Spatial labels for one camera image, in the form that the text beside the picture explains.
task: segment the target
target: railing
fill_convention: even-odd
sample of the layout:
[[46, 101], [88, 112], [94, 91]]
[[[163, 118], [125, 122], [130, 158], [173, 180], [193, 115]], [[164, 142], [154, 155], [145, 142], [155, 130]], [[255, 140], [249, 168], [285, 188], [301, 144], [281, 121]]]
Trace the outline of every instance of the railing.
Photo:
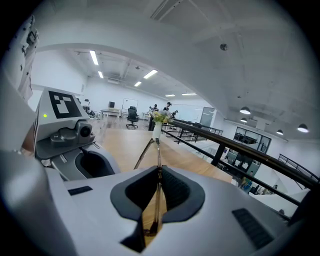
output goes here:
[[[213, 128], [210, 126], [206, 126], [201, 123], [184, 121], [184, 120], [179, 120], [179, 119], [175, 119], [175, 120], [180, 123], [191, 125], [193, 127], [199, 128], [199, 129], [207, 128], [208, 130], [205, 130], [205, 131], [208, 131], [209, 133], [212, 133], [212, 134], [222, 135], [222, 133], [223, 133], [223, 130], [216, 129], [216, 128]], [[162, 125], [162, 127], [166, 127], [166, 132], [167, 132], [168, 128], [175, 128], [178, 126], [174, 126], [172, 124], [164, 124], [164, 125]], [[183, 139], [185, 142], [195, 142], [196, 143], [197, 141], [206, 141], [207, 140], [205, 137], [199, 136], [199, 134], [196, 132], [190, 132], [190, 131], [186, 131], [183, 129], [177, 130], [177, 131], [170, 130], [170, 132], [171, 133], [179, 133], [180, 134], [179, 138], [186, 138], [186, 139]]]
[[181, 131], [188, 131], [190, 133], [201, 136], [201, 137], [205, 138], [206, 140], [210, 140], [215, 143], [218, 143], [219, 144], [218, 150], [216, 151], [215, 155], [212, 155], [212, 154], [206, 152], [205, 150], [202, 150], [201, 148], [196, 147], [194, 144], [191, 144], [191, 143], [185, 141], [184, 139], [182, 139], [182, 136], [181, 136], [182, 132], [180, 132], [180, 136], [175, 136], [172, 133], [170, 133], [169, 131], [162, 129], [162, 132], [169, 135], [169, 137], [174, 138], [179, 143], [180, 142], [184, 143], [184, 144], [188, 145], [189, 147], [202, 153], [203, 155], [211, 158], [212, 165], [217, 166], [217, 164], [221, 164], [221, 165], [227, 167], [228, 169], [231, 169], [237, 173], [240, 173], [242, 176], [250, 179], [251, 181], [270, 190], [274, 194], [279, 195], [280, 197], [288, 200], [289, 202], [291, 202], [297, 206], [300, 204], [300, 202], [293, 199], [292, 197], [278, 191], [277, 189], [273, 188], [272, 186], [264, 183], [263, 181], [255, 178], [255, 177], [249, 175], [248, 173], [244, 172], [243, 170], [241, 170], [231, 164], [228, 164], [228, 163], [221, 161], [220, 158], [224, 152], [225, 147], [228, 147], [232, 150], [235, 150], [242, 155], [248, 156], [248, 157], [260, 162], [261, 164], [266, 165], [281, 174], [284, 174], [285, 176], [295, 180], [296, 182], [299, 182], [300, 184], [302, 184], [306, 188], [314, 189], [315, 187], [318, 187], [318, 185], [319, 185], [318, 182], [316, 182], [312, 178], [306, 176], [305, 174], [301, 173], [298, 170], [290, 168], [289, 166], [285, 165], [283, 162], [279, 161], [278, 159], [275, 159], [275, 158], [273, 158], [263, 152], [257, 151], [251, 147], [246, 146], [246, 145], [237, 143], [231, 139], [222, 137], [221, 135], [215, 134], [214, 132], [210, 132], [210, 131], [195, 127], [195, 126], [193, 126], [193, 123], [190, 124], [190, 122], [181, 121], [181, 120], [174, 120], [170, 124], [172, 126], [181, 128]]
[[[310, 176], [310, 178], [315, 180], [316, 182], [320, 182], [320, 178], [319, 177], [314, 175], [308, 169], [304, 168], [302, 165], [300, 165], [297, 162], [295, 162], [295, 161], [291, 160], [290, 158], [286, 157], [285, 155], [279, 154], [278, 160], [280, 162], [284, 163], [285, 165], [289, 166], [290, 168], [293, 168], [294, 170], [297, 170], [298, 172], [301, 172], [306, 176]], [[300, 189], [303, 189], [297, 181], [295, 181], [295, 183], [297, 183], [297, 185], [300, 187]]]

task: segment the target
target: white ceiling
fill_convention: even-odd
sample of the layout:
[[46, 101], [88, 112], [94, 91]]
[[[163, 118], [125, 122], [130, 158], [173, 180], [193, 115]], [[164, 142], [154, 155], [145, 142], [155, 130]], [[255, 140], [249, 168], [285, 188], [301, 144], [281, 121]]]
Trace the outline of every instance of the white ceiling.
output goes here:
[[[66, 1], [51, 2], [59, 9]], [[266, 132], [276, 134], [278, 129], [282, 129], [286, 139], [320, 138], [318, 61], [296, 24], [271, 0], [67, 2], [81, 2], [86, 7], [129, 7], [150, 19], [175, 26], [188, 35], [195, 47], [210, 57], [212, 68], [218, 71], [217, 81], [225, 92], [229, 106], [228, 119], [238, 122], [242, 117], [247, 117], [239, 113], [241, 107], [247, 106], [252, 117], [272, 122], [267, 125]], [[228, 45], [227, 51], [220, 49], [222, 43]], [[96, 73], [90, 55], [80, 53], [79, 59], [89, 75]], [[117, 74], [125, 83], [132, 85], [152, 69], [107, 52], [98, 55], [98, 59], [104, 62], [105, 76]], [[148, 84], [142, 82], [140, 89], [153, 94], [158, 94], [160, 86], [164, 92], [162, 94], [178, 95], [188, 90], [163, 73], [150, 78]], [[309, 127], [310, 133], [297, 131], [301, 123]], [[254, 121], [248, 122], [250, 126], [255, 124]]]
[[[89, 77], [99, 78], [98, 71], [101, 71], [106, 82], [108, 78], [115, 79], [119, 81], [119, 85], [135, 88], [161, 98], [166, 98], [165, 95], [173, 94], [175, 99], [183, 99], [182, 94], [193, 93], [182, 83], [161, 71], [158, 71], [148, 79], [143, 78], [154, 68], [119, 54], [95, 51], [99, 64], [95, 65], [90, 55], [90, 50], [73, 48], [68, 51]], [[141, 84], [138, 87], [134, 87], [138, 81]]]

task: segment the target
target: black opening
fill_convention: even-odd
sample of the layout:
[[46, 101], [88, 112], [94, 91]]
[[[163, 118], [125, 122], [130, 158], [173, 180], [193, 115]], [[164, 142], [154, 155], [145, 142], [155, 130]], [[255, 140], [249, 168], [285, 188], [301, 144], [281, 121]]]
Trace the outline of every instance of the black opening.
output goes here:
[[88, 179], [115, 174], [108, 160], [94, 151], [80, 153], [75, 159], [75, 166]]

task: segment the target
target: glass wall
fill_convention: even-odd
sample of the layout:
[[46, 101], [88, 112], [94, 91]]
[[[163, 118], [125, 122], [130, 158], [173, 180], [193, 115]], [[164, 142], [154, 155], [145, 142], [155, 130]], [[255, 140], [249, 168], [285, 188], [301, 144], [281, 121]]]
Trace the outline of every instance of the glass wall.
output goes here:
[[267, 153], [271, 139], [256, 132], [237, 127], [233, 140], [250, 148]]

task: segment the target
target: flower vase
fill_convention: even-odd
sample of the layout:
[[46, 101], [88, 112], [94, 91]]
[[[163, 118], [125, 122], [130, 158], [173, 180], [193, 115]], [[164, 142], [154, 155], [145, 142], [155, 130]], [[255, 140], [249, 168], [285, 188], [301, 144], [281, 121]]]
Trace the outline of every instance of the flower vase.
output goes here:
[[155, 122], [152, 139], [160, 138], [162, 122]]

